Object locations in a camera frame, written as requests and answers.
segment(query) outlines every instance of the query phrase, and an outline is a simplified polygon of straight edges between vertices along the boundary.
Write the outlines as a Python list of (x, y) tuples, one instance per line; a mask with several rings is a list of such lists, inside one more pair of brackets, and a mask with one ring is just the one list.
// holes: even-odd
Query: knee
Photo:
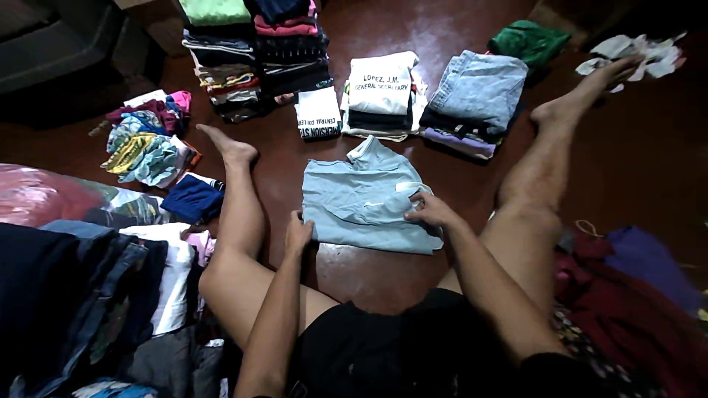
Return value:
[(560, 234), (563, 224), (555, 209), (536, 202), (510, 204), (515, 221), (549, 234)]

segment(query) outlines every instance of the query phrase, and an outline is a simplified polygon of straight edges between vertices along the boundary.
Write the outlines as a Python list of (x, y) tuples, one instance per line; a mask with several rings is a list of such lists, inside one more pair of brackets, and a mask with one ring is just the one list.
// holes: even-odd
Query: hand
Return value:
[(425, 221), (434, 227), (450, 227), (464, 223), (464, 220), (454, 212), (447, 203), (430, 193), (417, 192), (411, 196), (411, 202), (420, 201), (416, 210), (403, 214), (408, 221)]
[(308, 220), (303, 223), (300, 219), (301, 217), (302, 210), (290, 212), (290, 223), (287, 225), (287, 231), (285, 231), (285, 255), (301, 256), (302, 250), (312, 238), (314, 221)]

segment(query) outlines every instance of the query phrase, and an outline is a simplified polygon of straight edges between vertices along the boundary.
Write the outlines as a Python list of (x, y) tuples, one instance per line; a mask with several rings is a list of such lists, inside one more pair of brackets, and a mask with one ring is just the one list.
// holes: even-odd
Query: foot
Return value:
[(534, 109), (531, 120), (541, 125), (555, 120), (579, 119), (603, 92), (633, 75), (643, 59), (641, 55), (632, 55), (596, 69), (570, 93)]
[(224, 163), (245, 163), (249, 165), (258, 156), (258, 150), (245, 142), (232, 140), (216, 127), (197, 125), (197, 130), (207, 133), (224, 158)]

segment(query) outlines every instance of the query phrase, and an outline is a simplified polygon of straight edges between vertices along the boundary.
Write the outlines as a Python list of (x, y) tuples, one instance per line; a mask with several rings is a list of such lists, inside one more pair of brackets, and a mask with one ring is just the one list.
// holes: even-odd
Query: pink fabric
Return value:
[(267, 28), (263, 28), (256, 25), (256, 32), (262, 36), (317, 36), (317, 27), (313, 25), (300, 24), (290, 27), (278, 26), (277, 28), (273, 28), (268, 26)]
[[(314, 16), (317, 10), (317, 5), (314, 0), (310, 0), (309, 9), (307, 10), (306, 16), (300, 16), (293, 19), (288, 19), (283, 23), (277, 23), (275, 25), (268, 25), (262, 16), (257, 15), (253, 19), (253, 23), (256, 25), (256, 31), (259, 35), (267, 36), (292, 36), (292, 35), (313, 35), (317, 36), (317, 27), (314, 25), (308, 25), (304, 23), (308, 18)], [(308, 27), (307, 33), (289, 33), (289, 31), (279, 30), (281, 28), (298, 28), (300, 30), (305, 30), (304, 26)]]
[(212, 239), (212, 235), (208, 230), (198, 234), (189, 234), (187, 235), (187, 239), (184, 240), (197, 248), (197, 252), (199, 253), (197, 263), (202, 267), (206, 267), (209, 260), (212, 258), (212, 253), (214, 253), (214, 245), (217, 240)]
[(175, 91), (170, 94), (175, 103), (189, 112), (189, 104), (192, 102), (192, 94), (189, 91)]

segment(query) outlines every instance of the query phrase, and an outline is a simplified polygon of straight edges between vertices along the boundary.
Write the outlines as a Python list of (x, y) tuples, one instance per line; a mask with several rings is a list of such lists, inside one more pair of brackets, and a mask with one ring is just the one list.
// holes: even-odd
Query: hairy leg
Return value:
[[(631, 76), (639, 61), (629, 57), (613, 62), (570, 93), (533, 110), (538, 136), (502, 182), (499, 209), (480, 236), (544, 315), (549, 316), (553, 306), (553, 248), (562, 233), (557, 211), (568, 181), (573, 134), (595, 100)], [(438, 287), (462, 292), (453, 269)]]
[[(249, 144), (228, 138), (215, 127), (197, 125), (197, 129), (209, 135), (226, 167), (226, 195), (218, 241), (209, 266), (202, 273), (199, 289), (219, 321), (243, 348), (275, 275), (256, 261), (266, 222), (251, 181), (250, 165), (258, 152)], [(299, 332), (337, 304), (316, 290), (300, 286)]]

